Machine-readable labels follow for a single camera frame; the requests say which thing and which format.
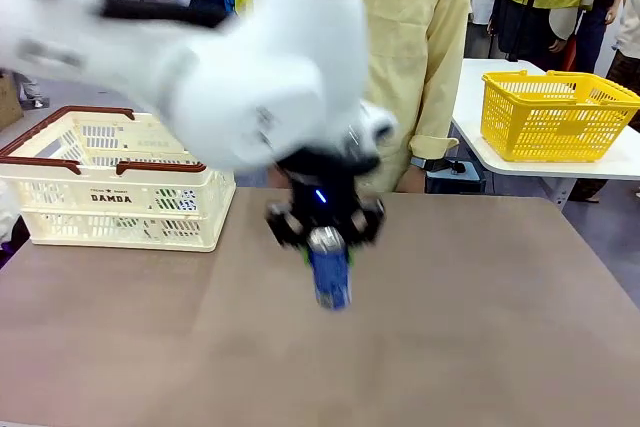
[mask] can lid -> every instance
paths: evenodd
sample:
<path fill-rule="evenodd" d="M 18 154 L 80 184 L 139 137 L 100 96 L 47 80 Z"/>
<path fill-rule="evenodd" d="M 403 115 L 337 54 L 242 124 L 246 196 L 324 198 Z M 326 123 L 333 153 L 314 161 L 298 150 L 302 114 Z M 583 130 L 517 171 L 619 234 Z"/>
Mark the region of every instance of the can lid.
<path fill-rule="evenodd" d="M 339 252 L 344 250 L 345 242 L 335 227 L 320 227 L 309 235 L 309 247 L 319 253 Z"/>

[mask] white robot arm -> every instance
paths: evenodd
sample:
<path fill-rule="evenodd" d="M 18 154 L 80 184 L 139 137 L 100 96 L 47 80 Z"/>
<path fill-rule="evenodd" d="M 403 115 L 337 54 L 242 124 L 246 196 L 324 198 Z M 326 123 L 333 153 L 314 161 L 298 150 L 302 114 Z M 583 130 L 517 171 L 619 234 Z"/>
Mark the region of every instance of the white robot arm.
<path fill-rule="evenodd" d="M 377 141 L 395 127 L 360 100 L 361 0 L 255 0 L 251 15 L 216 30 L 193 25 L 206 23 L 197 13 L 133 4 L 1 0 L 0 66 L 118 90 L 219 169 L 269 165 L 302 148 L 377 158 Z"/>

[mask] blue can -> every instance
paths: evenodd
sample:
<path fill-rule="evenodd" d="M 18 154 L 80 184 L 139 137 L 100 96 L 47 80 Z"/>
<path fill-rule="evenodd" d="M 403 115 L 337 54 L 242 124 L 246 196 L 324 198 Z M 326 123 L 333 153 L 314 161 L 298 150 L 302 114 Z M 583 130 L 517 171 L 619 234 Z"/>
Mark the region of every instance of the blue can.
<path fill-rule="evenodd" d="M 309 262 L 313 269 L 318 303 L 328 310 L 351 304 L 349 252 L 337 229 L 322 227 L 309 236 Z"/>

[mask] cardboard box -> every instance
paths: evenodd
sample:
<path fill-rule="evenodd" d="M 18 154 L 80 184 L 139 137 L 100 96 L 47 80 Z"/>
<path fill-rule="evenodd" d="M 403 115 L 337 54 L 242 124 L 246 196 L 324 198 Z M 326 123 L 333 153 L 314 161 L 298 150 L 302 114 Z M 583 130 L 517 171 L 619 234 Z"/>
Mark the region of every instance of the cardboard box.
<path fill-rule="evenodd" d="M 24 113 L 11 76 L 0 74 L 0 130 L 21 119 Z"/>

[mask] yellow plastic basket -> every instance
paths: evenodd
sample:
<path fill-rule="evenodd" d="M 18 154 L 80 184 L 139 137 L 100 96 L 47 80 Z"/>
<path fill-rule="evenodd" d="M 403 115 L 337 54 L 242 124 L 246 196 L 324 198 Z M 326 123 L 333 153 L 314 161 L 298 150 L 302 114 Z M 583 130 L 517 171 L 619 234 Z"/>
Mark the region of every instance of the yellow plastic basket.
<path fill-rule="evenodd" d="M 485 74 L 482 135 L 507 161 L 593 162 L 640 109 L 640 97 L 592 74 Z"/>

